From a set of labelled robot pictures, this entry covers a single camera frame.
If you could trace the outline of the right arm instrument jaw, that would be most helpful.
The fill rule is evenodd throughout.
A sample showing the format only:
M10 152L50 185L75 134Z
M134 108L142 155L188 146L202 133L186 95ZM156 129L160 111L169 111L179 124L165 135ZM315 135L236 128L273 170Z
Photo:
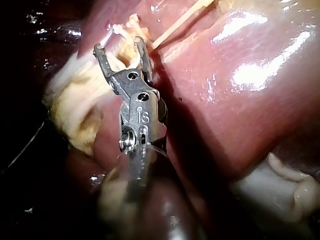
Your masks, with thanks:
M106 81L107 82L117 81L116 73L111 69L110 63L107 59L105 48L100 43L97 43L94 46L93 55L95 56Z
M144 75L144 81L147 83L153 83L153 67L149 57L149 53L146 47L146 43L141 36L136 36L134 44L140 54L140 66Z

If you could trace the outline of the right arm instrument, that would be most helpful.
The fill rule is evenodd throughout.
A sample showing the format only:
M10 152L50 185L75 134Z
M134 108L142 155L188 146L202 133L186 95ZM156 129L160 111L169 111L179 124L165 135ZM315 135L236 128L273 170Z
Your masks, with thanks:
M159 91L152 87L150 75L142 70L127 69L109 78L113 91L121 96L121 136L119 146L128 157L129 180L125 199L136 201L148 183L148 171L156 158L156 144L167 133L159 119Z

